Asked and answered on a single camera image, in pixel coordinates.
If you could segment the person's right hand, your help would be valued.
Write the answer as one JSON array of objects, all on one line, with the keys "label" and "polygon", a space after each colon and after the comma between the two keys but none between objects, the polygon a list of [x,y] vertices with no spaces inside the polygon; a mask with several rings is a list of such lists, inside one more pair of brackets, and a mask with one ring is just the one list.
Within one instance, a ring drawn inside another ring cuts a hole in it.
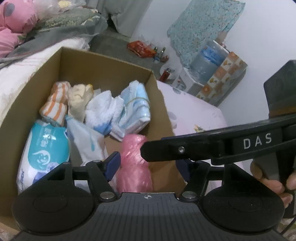
[{"label": "person's right hand", "polygon": [[293,201],[293,196],[285,192],[285,188],[288,190],[295,190],[296,188],[296,174],[293,172],[287,179],[286,185],[283,185],[277,180],[268,180],[263,176],[262,170],[252,161],[250,164],[250,171],[254,178],[259,180],[270,190],[276,193],[283,201],[284,207],[287,208],[289,204]]}]

